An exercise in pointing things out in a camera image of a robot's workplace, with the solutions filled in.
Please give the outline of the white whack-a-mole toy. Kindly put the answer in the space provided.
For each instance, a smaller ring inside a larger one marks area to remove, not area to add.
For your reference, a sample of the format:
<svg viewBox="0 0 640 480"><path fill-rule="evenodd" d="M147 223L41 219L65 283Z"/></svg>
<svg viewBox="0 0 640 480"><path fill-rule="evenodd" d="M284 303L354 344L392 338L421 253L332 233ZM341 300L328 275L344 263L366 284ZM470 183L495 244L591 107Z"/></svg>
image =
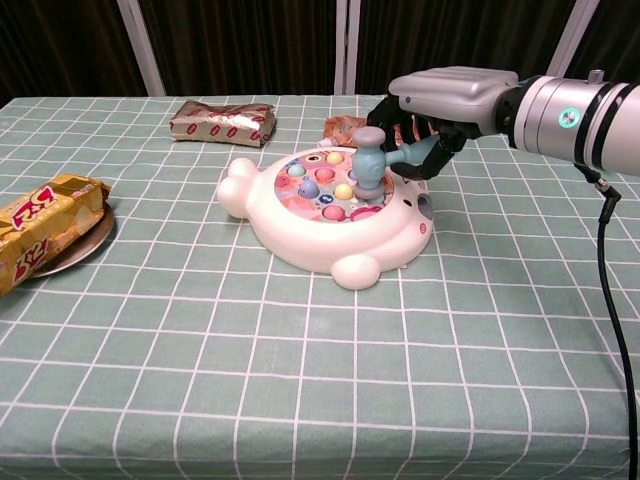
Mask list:
<svg viewBox="0 0 640 480"><path fill-rule="evenodd" d="M353 149L310 149L264 170L233 160L217 198L233 217L249 221L261 244L304 270L327 273L341 287L361 290L386 271L406 266L427 245L433 205L425 183L391 171L380 197L358 198Z"/></svg>

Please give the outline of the small blue handheld toy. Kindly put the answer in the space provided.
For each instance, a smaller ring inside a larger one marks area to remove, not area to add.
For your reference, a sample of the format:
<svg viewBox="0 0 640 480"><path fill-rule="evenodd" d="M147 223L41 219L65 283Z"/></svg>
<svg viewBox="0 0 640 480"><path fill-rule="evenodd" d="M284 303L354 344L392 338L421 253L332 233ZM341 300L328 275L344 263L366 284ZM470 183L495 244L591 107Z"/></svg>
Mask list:
<svg viewBox="0 0 640 480"><path fill-rule="evenodd" d="M385 190L382 179L390 166L418 167L430 153L434 153L440 140L432 135L413 144L402 143L397 150L384 152L382 145L386 133L375 126L359 128L352 135L356 151L351 156L352 173L356 181L353 191L356 197L371 200L380 197Z"/></svg>

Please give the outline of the grey metal divider post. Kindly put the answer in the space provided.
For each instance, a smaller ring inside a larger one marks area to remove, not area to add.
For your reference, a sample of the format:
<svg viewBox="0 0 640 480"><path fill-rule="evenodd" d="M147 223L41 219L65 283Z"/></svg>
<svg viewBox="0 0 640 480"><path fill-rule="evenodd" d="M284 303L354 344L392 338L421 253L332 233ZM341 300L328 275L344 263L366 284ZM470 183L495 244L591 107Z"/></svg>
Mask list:
<svg viewBox="0 0 640 480"><path fill-rule="evenodd" d="M336 0L334 95L356 90L361 0Z"/></svg>
<svg viewBox="0 0 640 480"><path fill-rule="evenodd" d="M147 94L166 95L139 0L116 0Z"/></svg>
<svg viewBox="0 0 640 480"><path fill-rule="evenodd" d="M547 76L562 77L578 49L600 0L575 0L562 35L546 70Z"/></svg>

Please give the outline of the round metal plate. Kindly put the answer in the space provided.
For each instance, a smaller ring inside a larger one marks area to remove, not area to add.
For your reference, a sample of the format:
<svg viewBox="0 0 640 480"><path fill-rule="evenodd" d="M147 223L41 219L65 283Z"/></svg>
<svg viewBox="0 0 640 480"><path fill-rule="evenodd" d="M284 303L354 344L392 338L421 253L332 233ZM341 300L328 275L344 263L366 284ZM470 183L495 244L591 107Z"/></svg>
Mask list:
<svg viewBox="0 0 640 480"><path fill-rule="evenodd" d="M58 256L39 267L31 279L52 275L70 268L92 255L115 228L116 220L111 206L106 203L102 218L83 236L62 251Z"/></svg>

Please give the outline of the silver brown foil snack pack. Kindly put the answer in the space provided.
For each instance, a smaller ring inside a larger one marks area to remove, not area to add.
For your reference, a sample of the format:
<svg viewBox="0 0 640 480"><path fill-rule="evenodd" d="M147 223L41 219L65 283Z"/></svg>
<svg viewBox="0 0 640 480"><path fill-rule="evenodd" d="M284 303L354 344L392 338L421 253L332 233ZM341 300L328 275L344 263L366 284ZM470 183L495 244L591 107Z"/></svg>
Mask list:
<svg viewBox="0 0 640 480"><path fill-rule="evenodd" d="M262 147L276 129L274 106L264 103L208 105L186 101L169 121L176 141Z"/></svg>

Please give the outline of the brown sauce pouch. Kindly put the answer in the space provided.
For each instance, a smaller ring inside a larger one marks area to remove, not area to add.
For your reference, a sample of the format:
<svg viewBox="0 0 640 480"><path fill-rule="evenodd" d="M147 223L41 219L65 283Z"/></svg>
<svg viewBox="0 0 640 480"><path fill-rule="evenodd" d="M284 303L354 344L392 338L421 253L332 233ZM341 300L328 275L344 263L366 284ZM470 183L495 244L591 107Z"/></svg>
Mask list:
<svg viewBox="0 0 640 480"><path fill-rule="evenodd" d="M366 125L366 118L351 115L342 115L327 118L324 124L323 138L317 142L318 147L328 148L332 146L352 147L356 145L352 140L353 132ZM424 119L413 115L408 117L408 128L402 130L401 125L393 127L394 142L413 143L429 136L437 134L431 125Z"/></svg>

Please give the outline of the yellow cracker pack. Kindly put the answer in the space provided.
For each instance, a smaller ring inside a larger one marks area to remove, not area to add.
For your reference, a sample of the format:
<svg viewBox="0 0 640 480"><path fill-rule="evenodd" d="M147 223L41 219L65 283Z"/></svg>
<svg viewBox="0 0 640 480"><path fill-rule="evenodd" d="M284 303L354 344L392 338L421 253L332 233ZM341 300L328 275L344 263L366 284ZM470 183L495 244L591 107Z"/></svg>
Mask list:
<svg viewBox="0 0 640 480"><path fill-rule="evenodd" d="M62 174L0 208L0 296L93 228L110 192L100 180Z"/></svg>

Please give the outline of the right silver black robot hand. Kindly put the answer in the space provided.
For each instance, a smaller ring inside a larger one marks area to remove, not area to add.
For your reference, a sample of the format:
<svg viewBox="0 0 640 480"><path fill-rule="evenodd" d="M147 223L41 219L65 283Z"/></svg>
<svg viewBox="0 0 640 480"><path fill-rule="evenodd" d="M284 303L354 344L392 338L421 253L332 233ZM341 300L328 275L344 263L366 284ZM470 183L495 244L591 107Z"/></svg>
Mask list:
<svg viewBox="0 0 640 480"><path fill-rule="evenodd" d="M407 180L429 180L468 140L501 131L501 98L519 88L512 71L467 66L431 68L391 81L367 124L385 132L390 169Z"/></svg>

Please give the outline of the dark brown curtain panel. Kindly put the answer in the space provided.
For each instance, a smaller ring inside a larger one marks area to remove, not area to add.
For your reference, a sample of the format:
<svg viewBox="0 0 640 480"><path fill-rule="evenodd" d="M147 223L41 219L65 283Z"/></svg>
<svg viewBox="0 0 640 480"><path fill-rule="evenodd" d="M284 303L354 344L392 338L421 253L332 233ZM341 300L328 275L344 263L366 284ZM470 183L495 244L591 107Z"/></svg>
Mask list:
<svg viewBox="0 0 640 480"><path fill-rule="evenodd" d="M544 74L575 0L361 0L355 92L402 75L471 66Z"/></svg>
<svg viewBox="0 0 640 480"><path fill-rule="evenodd" d="M0 108L146 94L117 0L0 0Z"/></svg>
<svg viewBox="0 0 640 480"><path fill-rule="evenodd" d="M138 0L171 96L330 95L337 0Z"/></svg>
<svg viewBox="0 0 640 480"><path fill-rule="evenodd" d="M640 0L599 0L566 77L605 72L611 82L640 82Z"/></svg>

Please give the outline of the green white checked tablecloth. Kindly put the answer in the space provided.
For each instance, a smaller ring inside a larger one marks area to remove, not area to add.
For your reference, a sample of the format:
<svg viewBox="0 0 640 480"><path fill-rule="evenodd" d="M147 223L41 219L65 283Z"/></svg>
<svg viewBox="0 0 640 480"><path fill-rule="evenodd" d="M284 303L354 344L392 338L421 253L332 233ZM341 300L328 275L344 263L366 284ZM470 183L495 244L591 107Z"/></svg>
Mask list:
<svg viewBox="0 0 640 480"><path fill-rule="evenodd" d="M109 183L117 220L0 297L0 480L627 480L597 191L469 142L429 185L426 250L344 290L215 193L234 158L268 166L375 99L271 103L261 150L174 142L178 98L0 108L0 206L68 172Z"/></svg>

